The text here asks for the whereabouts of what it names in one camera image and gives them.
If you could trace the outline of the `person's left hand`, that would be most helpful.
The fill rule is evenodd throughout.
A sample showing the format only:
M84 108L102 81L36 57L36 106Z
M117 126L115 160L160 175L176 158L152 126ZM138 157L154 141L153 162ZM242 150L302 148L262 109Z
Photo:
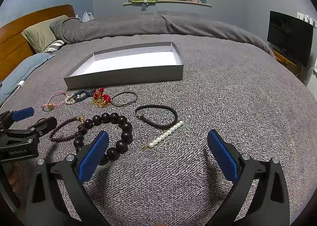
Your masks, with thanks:
M18 162L13 162L13 169L7 176L7 180L14 193L19 191L20 181L19 181L19 163Z

